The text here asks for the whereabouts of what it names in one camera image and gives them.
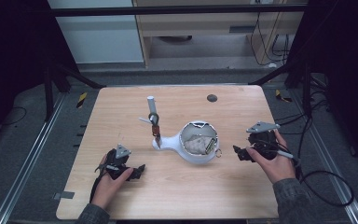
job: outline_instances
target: wooden tabletop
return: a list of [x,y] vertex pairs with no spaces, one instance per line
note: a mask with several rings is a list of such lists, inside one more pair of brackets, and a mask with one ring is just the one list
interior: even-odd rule
[[[207,100],[209,94],[217,101]],[[202,165],[174,151],[152,146],[147,96],[154,96],[160,132],[174,136],[192,120],[217,131],[222,156]],[[233,150],[249,146],[246,132],[258,121],[273,123],[258,86],[143,86],[101,89],[91,113],[57,217],[77,219],[89,202],[101,158],[117,144],[131,150],[127,165],[146,165],[138,180],[126,182],[108,212],[112,219],[225,219],[277,217],[271,183],[258,164],[240,161]]]

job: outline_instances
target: person's left hand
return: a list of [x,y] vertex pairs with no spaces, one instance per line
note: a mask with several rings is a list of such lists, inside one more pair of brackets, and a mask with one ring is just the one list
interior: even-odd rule
[[[100,164],[103,164],[105,160],[106,155],[103,156]],[[123,185],[123,183],[130,177],[132,171],[132,168],[127,169],[116,180],[112,179],[109,174],[103,175],[97,189],[95,190],[91,203],[105,210],[112,202],[121,185]]]

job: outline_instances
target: sleeve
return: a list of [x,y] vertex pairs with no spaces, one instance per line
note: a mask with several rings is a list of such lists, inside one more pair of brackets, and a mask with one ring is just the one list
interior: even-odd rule
[[272,187],[278,203],[281,224],[322,223],[312,207],[310,195],[302,188],[297,179],[284,179],[276,182]]
[[109,222],[109,218],[109,214],[107,214],[102,208],[89,203],[84,208],[83,212],[80,214],[79,219],[76,221],[76,224],[105,224]]

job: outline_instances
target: human hand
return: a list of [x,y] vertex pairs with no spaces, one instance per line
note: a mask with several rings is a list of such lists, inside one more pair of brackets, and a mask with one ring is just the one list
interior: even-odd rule
[[[100,164],[103,164],[106,160],[106,155],[103,156]],[[117,191],[123,185],[123,183],[130,177],[133,168],[129,168],[121,174],[116,180],[112,179],[110,174],[107,174],[106,171],[103,171],[104,175],[100,180],[100,183],[95,190],[94,197],[92,198],[91,203],[95,204],[102,209],[106,209],[107,206],[112,202]]]
[[[286,148],[286,141],[277,130],[274,132],[278,143],[282,145],[283,148]],[[283,179],[296,178],[295,167],[290,159],[278,154],[273,160],[269,161],[251,147],[247,147],[246,150],[252,159],[261,166],[272,184]]]

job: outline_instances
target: white wall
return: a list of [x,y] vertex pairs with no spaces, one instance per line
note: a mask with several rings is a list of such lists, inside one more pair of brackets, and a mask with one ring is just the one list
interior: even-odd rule
[[[48,0],[51,8],[132,7],[131,0]],[[76,63],[142,63],[134,16],[61,17]]]

